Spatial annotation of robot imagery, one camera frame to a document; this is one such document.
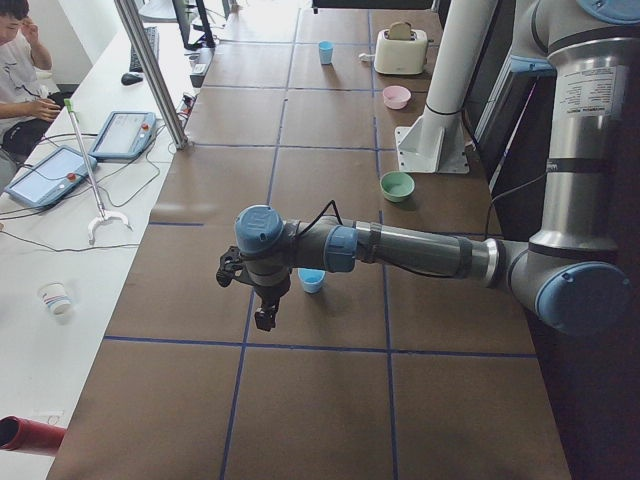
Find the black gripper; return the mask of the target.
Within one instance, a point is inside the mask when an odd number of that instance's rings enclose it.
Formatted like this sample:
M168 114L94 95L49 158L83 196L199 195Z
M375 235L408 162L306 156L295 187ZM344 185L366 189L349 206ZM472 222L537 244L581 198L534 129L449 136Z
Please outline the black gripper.
M269 330L276 327L276 316L278 313L278 302L290 289L289 272L272 272L259 274L250 272L249 276L253 281L253 290L263 300L259 308L254 313L254 321L258 330Z

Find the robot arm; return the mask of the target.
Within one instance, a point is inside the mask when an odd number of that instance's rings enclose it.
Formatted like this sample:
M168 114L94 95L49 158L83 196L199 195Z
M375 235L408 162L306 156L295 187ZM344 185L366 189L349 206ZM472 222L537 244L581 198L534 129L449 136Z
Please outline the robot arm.
M616 266L607 220L615 138L639 63L639 5L520 1L515 14L512 70L556 77L540 229L527 242L474 241L345 220L334 203L307 223L266 205L248 207L216 278L253 288L258 328L274 327L293 269L349 272L357 262L479 280L570 335L600 331L624 315L632 285Z

